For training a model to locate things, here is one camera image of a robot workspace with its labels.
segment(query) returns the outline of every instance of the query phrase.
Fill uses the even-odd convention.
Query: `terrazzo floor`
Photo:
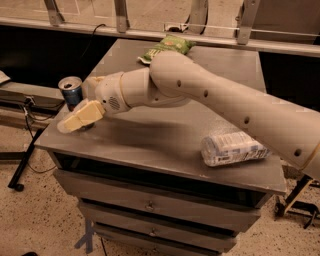
[[[31,141],[22,128],[0,126],[0,150],[22,151]],[[38,172],[54,166],[47,152],[36,149],[29,161]],[[23,192],[7,187],[18,162],[0,162],[0,256],[21,256],[29,251],[39,256],[87,255],[85,246],[74,245],[84,234],[84,219],[77,209],[77,199],[67,195],[53,177],[53,171],[35,173],[25,169],[20,182]],[[285,168],[288,193],[295,186],[297,173]],[[319,203],[319,189],[309,188],[301,197]],[[303,229],[307,219],[286,215],[275,221],[275,197],[262,208],[261,218],[244,234],[225,256],[240,255],[320,255],[320,223]],[[103,240],[108,256],[156,256],[160,254]],[[104,256],[100,237],[93,236],[91,256]]]

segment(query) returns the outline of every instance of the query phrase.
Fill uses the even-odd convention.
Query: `soda can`
[[[69,111],[83,100],[81,84],[82,80],[75,76],[65,77],[58,84]]]

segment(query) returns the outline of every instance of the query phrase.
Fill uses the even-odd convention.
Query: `drawer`
[[[56,170],[65,191],[79,198],[151,212],[158,215],[245,232],[260,217],[260,211],[163,189]]]
[[[215,251],[205,250],[180,243],[174,243],[160,238],[152,238],[111,226],[102,226],[97,223],[95,223],[93,229],[99,236],[104,237],[108,240],[145,248],[153,252],[159,252],[173,256],[221,255],[220,253]]]
[[[206,249],[228,252],[235,244],[236,239],[230,236],[213,233],[213,229],[204,226],[191,227],[182,225],[172,220],[157,219],[146,215],[139,215],[134,212],[119,210],[116,208],[79,203],[79,209],[86,219],[110,226],[128,229],[148,235],[150,237],[160,237],[180,243],[188,243]]]

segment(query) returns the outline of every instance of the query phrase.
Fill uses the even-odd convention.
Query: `green bag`
[[[143,56],[138,57],[144,64],[150,64],[154,56],[162,51],[176,51],[187,54],[188,51],[195,46],[195,42],[183,39],[181,37],[167,35],[164,39],[157,43],[153,48],[149,49]]]

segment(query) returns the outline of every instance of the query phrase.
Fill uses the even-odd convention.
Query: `gray table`
[[[91,76],[142,68],[137,56],[153,45],[118,40]],[[256,52],[194,47],[188,56],[220,76],[264,90]],[[204,136],[238,129],[197,102],[138,107],[68,135],[56,129],[66,111],[36,147],[50,153],[60,184],[109,239],[173,255],[214,255],[232,248],[273,194],[285,194],[277,156],[215,168],[203,163]]]

